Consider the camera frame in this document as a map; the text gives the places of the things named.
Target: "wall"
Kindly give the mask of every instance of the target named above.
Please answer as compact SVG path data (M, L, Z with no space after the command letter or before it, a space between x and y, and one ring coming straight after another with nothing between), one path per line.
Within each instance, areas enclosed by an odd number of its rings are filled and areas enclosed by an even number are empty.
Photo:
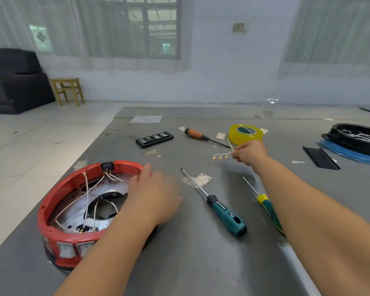
M80 77L91 101L262 103L274 97L292 104L370 104L370 79L277 78L298 2L197 0L186 72L47 72ZM249 23L246 34L231 33L235 21Z

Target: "tape roll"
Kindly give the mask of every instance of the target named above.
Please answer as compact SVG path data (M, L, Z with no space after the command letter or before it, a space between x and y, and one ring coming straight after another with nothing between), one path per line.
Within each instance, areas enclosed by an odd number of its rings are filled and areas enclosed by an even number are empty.
M252 125L232 125L229 130L229 140L237 145L253 139L261 141L262 138L262 130Z

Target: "teal screwdriver handle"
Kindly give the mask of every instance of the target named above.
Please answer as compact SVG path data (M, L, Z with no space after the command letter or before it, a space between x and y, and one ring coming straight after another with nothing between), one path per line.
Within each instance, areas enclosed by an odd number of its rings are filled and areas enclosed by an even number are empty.
M221 204L215 195L207 196L207 204L212 207L233 236L242 237L247 232L247 227L241 218Z
M266 209L267 213L269 213L277 229L279 229L282 234L285 234L284 230L282 229L281 223L274 211L273 205L271 204L270 199L267 198L266 194L259 195L258 202Z

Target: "blue round base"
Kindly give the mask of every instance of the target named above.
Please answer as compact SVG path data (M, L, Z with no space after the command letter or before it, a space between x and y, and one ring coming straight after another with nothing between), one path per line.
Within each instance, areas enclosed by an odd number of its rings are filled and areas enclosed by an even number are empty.
M331 150L333 153L336 153L345 158L358 161L361 163L370 165L370 156L357 153L355 151L350 151L349 149L343 148L329 140L321 139L321 144L323 144L327 149Z

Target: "screwdriver handle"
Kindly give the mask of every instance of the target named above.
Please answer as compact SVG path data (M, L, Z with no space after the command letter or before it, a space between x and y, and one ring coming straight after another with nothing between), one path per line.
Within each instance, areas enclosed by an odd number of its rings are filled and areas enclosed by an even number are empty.
M261 195L258 196L257 200L258 200L258 203L260 203L265 208L267 213L269 213L269 215L270 215L271 219L273 220L273 223L277 227L277 229L279 229L279 231L282 234L285 234L284 230L282 229L281 223L278 220L278 217L277 217L277 215L274 211L273 205L271 204L271 201L267 197L267 195L266 194L261 194Z
M247 232L242 219L229 208L219 202L215 195L207 196L207 204L214 210L215 214L222 220L229 232L235 237L242 237Z
M203 135L202 133L196 131L196 130L193 130L193 129L189 129L189 128L186 128L185 129L185 134L187 134L189 137L192 137L192 138L195 138L195 139L203 139L203 140L209 140L209 138L205 135Z

